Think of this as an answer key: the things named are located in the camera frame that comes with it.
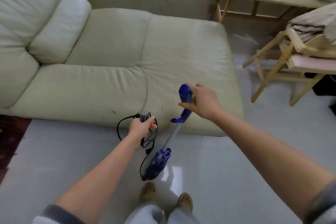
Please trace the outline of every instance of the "sandal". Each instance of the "sandal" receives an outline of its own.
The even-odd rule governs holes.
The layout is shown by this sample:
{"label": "sandal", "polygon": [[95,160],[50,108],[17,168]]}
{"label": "sandal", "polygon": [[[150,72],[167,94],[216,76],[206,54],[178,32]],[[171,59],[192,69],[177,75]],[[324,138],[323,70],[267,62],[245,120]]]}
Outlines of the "sandal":
{"label": "sandal", "polygon": [[148,182],[142,188],[140,192],[140,203],[155,200],[155,186],[154,183]]}
{"label": "sandal", "polygon": [[184,192],[181,194],[181,196],[178,198],[177,203],[176,203],[176,207],[183,207],[188,209],[190,212],[193,211],[194,209],[194,203],[193,203],[193,199],[191,198],[191,196]]}

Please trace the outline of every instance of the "pants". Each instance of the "pants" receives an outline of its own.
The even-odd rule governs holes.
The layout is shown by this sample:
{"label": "pants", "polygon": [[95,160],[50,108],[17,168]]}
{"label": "pants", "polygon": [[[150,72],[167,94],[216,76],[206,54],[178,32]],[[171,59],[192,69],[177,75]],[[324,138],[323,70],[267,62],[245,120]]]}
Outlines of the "pants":
{"label": "pants", "polygon": [[175,208],[166,221],[164,212],[153,202],[147,202],[137,207],[125,224],[199,224],[199,222],[185,208]]}

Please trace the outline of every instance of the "black power cord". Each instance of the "black power cord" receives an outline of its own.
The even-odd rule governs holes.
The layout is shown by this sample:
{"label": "black power cord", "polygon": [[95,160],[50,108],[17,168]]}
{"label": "black power cord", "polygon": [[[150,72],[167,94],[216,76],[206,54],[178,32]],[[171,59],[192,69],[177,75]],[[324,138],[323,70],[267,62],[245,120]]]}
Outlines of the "black power cord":
{"label": "black power cord", "polygon": [[[118,137],[120,139],[120,141],[122,141],[121,137],[120,137],[120,134],[119,134],[119,125],[122,121],[124,120],[127,120],[127,119],[136,119],[136,118],[139,118],[141,122],[145,122],[146,120],[148,120],[149,118],[151,117],[151,113],[149,112],[147,115],[145,114],[140,114],[140,113],[137,113],[136,115],[132,115],[132,116],[128,116],[126,118],[123,118],[121,121],[119,121],[118,125],[117,125],[117,134],[118,134]],[[158,122],[156,121],[156,119],[154,119],[154,124],[156,125],[156,129],[155,129],[155,135],[152,137],[152,131],[151,129],[148,129],[149,132],[150,132],[150,135],[148,137],[144,137],[141,139],[141,143],[140,143],[140,146],[142,148],[145,149],[146,151],[146,157],[144,158],[144,160],[142,161],[141,165],[140,165],[140,175],[141,175],[141,178],[142,180],[144,181],[144,176],[141,174],[141,168],[142,168],[142,165],[143,163],[145,162],[145,160],[147,159],[147,157],[149,156],[149,154],[153,151],[154,149],[154,144],[155,144],[155,139],[156,139],[156,135],[158,134]]]}

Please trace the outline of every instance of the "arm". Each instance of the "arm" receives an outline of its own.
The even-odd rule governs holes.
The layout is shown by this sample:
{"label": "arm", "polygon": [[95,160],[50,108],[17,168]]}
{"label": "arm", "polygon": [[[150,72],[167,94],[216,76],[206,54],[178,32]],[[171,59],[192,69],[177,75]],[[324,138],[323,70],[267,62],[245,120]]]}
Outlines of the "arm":
{"label": "arm", "polygon": [[310,203],[335,180],[335,176],[272,135],[222,110],[212,90],[200,84],[190,88],[194,103],[179,105],[219,126],[281,200],[304,220]]}
{"label": "arm", "polygon": [[153,116],[143,123],[133,119],[128,136],[55,204],[86,224],[97,223],[141,139],[148,133],[148,128],[156,128],[153,122]]}

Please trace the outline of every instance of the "purple vacuum cleaner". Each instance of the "purple vacuum cleaner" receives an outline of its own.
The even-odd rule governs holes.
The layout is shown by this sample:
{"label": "purple vacuum cleaner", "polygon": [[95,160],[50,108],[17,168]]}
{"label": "purple vacuum cleaner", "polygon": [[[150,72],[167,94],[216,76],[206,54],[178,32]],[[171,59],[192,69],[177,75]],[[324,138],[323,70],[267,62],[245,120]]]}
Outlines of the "purple vacuum cleaner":
{"label": "purple vacuum cleaner", "polygon": [[[193,102],[193,93],[188,85],[183,84],[180,89],[178,90],[180,95],[180,99],[182,102],[192,103]],[[177,118],[173,118],[170,120],[172,123],[177,123],[173,133],[168,137],[165,144],[162,148],[155,154],[154,158],[151,160],[149,166],[146,169],[144,175],[142,175],[142,180],[153,180],[155,179],[160,172],[166,167],[166,163],[171,156],[171,149],[166,148],[170,139],[174,138],[178,131],[180,130],[183,123],[189,118],[191,111],[188,109],[184,109],[181,115]]]}

